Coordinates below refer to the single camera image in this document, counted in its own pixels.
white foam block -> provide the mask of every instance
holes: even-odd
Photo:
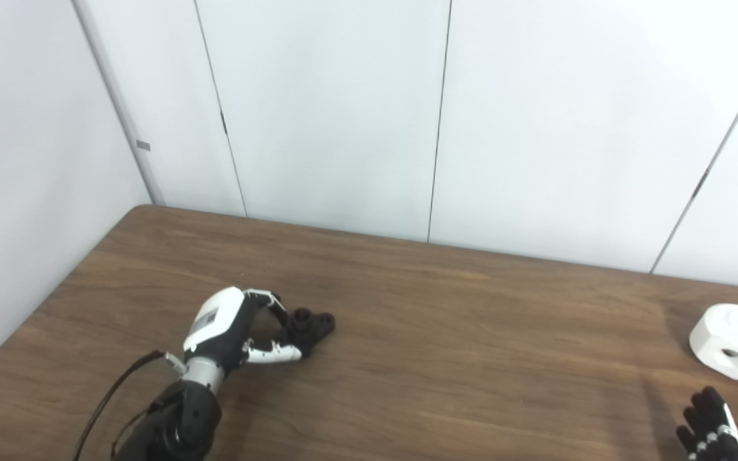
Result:
[[[738,304],[709,307],[689,342],[700,362],[738,380]]]

panel seam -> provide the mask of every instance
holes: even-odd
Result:
[[[685,204],[685,207],[682,210],[682,214],[680,214],[679,219],[676,220],[676,224],[674,224],[674,227],[671,229],[671,233],[668,234],[668,239],[665,240],[665,245],[662,246],[662,249],[659,251],[659,255],[657,255],[656,260],[653,261],[653,266],[651,266],[651,270],[648,271],[648,274],[653,274],[654,271],[656,271],[657,266],[662,261],[662,256],[665,255],[665,251],[668,250],[668,247],[671,245],[671,240],[673,240],[674,236],[676,236],[677,231],[679,230],[679,226],[682,224],[682,221],[685,219],[685,216],[688,214],[688,210],[691,209],[691,206],[694,204],[694,201],[696,197],[700,193],[700,189],[702,186],[705,185],[706,178],[710,175],[711,169],[714,168],[714,165],[717,163],[717,159],[719,158],[719,155],[725,149],[725,146],[727,144],[728,139],[730,139],[730,134],[733,133],[734,129],[736,128],[736,124],[738,123],[738,111],[736,111],[736,115],[733,117],[733,122],[730,123],[730,126],[728,126],[727,132],[725,133],[725,136],[723,137],[723,140],[719,143],[719,147],[717,148],[717,151],[714,153],[714,157],[711,158],[710,163],[708,163],[708,167],[705,169],[705,172],[703,172],[702,177],[700,178],[700,183],[697,184],[697,187],[694,188],[694,192],[691,193],[691,198],[688,199],[688,203]]]
[[[96,68],[99,69],[99,75],[102,77],[102,83],[104,84],[106,93],[108,93],[108,97],[110,99],[110,103],[112,104],[113,110],[115,111],[115,117],[118,118],[119,125],[121,125],[121,131],[124,132],[124,137],[127,140],[127,147],[129,148],[129,152],[131,153],[131,155],[133,156],[133,160],[135,161],[135,167],[138,169],[138,175],[141,176],[141,182],[144,183],[144,189],[147,190],[147,196],[149,196],[150,202],[152,202],[153,204],[167,206],[166,202],[164,202],[161,191],[158,190],[158,187],[153,183],[152,179],[147,176],[147,172],[142,167],[142,161],[139,158],[140,155],[135,150],[135,137],[129,129],[127,117],[125,117],[119,109],[118,96],[117,94],[115,94],[115,90],[112,88],[110,81],[108,81],[108,76],[106,75],[106,71],[104,70],[104,62],[102,62],[99,53],[96,52],[96,47],[94,47],[93,45],[94,39],[90,34],[90,30],[88,29],[87,24],[85,24],[85,18],[82,16],[81,8],[76,0],[70,0],[70,3],[73,6],[73,12],[76,13],[76,18],[79,20],[79,26],[81,27],[82,34],[85,36],[85,41],[87,42],[87,47],[90,49],[90,54],[93,56],[93,60],[96,63]]]
[[[446,19],[446,47],[443,50],[443,75],[440,79],[440,103],[437,110],[437,137],[434,140],[434,168],[431,172],[431,198],[429,200],[429,225],[425,233],[425,242],[431,240],[431,216],[434,213],[434,183],[437,181],[437,154],[440,150],[440,126],[443,122],[443,93],[446,88],[446,62],[448,61],[448,34],[452,29],[452,3],[448,0],[448,18]]]
[[[199,29],[201,30],[201,40],[204,43],[204,52],[207,54],[207,64],[210,67],[210,76],[213,78],[213,88],[216,92],[216,101],[218,102],[218,111],[219,113],[224,113],[224,107],[222,106],[222,103],[220,103],[220,93],[218,92],[218,84],[216,82],[215,78],[215,69],[213,69],[213,59],[210,58],[210,49],[207,45],[207,35],[204,34],[204,23],[201,21],[201,11],[199,10],[199,3],[197,0],[193,0],[193,5],[195,6],[195,17],[197,20],[199,20]],[[241,195],[241,206],[243,207],[243,215],[244,218],[249,218],[249,213],[247,213],[247,201],[243,198],[243,186],[241,186],[241,178],[238,176],[238,166],[235,164],[235,154],[232,152],[232,143],[229,142],[229,130],[226,127],[226,120],[223,119],[223,125],[224,125],[224,135],[226,136],[226,147],[229,149],[229,157],[232,158],[232,170],[235,174],[235,182],[238,183],[238,193]]]

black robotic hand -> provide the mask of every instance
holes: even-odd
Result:
[[[691,429],[679,426],[679,438],[690,461],[738,461],[738,429],[730,409],[716,389],[706,387],[691,396],[693,406],[683,415]]]

cable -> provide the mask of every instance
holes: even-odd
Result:
[[[121,430],[118,432],[118,435],[115,436],[115,440],[110,446],[110,458],[111,459],[115,458],[115,447],[117,447],[118,442],[121,441],[121,435],[123,435],[127,431],[127,429],[129,429],[129,427],[132,426],[133,423],[135,423],[138,420],[138,418],[141,418],[144,415],[146,415],[148,410],[149,408],[145,408],[141,410],[140,412],[138,412],[138,414],[132,417],[131,420],[129,420],[123,427],[121,427]]]
[[[76,443],[76,449],[73,450],[72,461],[79,461],[79,457],[81,456],[81,450],[85,447],[85,441],[87,441],[87,437],[88,435],[90,435],[90,431],[93,430],[93,425],[95,425],[96,420],[99,419],[99,415],[102,414],[102,410],[108,404],[108,401],[110,401],[112,394],[115,394],[115,391],[119,388],[121,383],[125,382],[127,377],[133,374],[133,371],[136,371],[138,370],[138,368],[141,368],[144,365],[149,364],[153,360],[160,359],[161,357],[164,357],[163,352],[161,352],[160,350],[153,350],[151,353],[148,353],[146,356],[143,356],[141,359],[136,360],[134,364],[130,365],[129,368],[127,368],[125,373],[121,374],[121,376],[118,377],[117,380],[115,380],[113,385],[110,387],[110,390],[108,391],[108,393],[104,395],[104,398],[99,403],[99,406],[97,406],[96,409],[93,411],[93,415],[90,416],[90,420],[87,422],[87,425],[85,426],[84,431],[81,432],[81,437],[79,438],[79,441]]]

wooden table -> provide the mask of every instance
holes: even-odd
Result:
[[[736,287],[145,206],[0,348],[0,460],[69,459],[121,371],[179,351],[232,285],[338,327],[308,360],[229,377],[210,459],[678,460],[708,384],[738,420],[738,382],[686,348]],[[83,459],[174,378],[132,376]]]

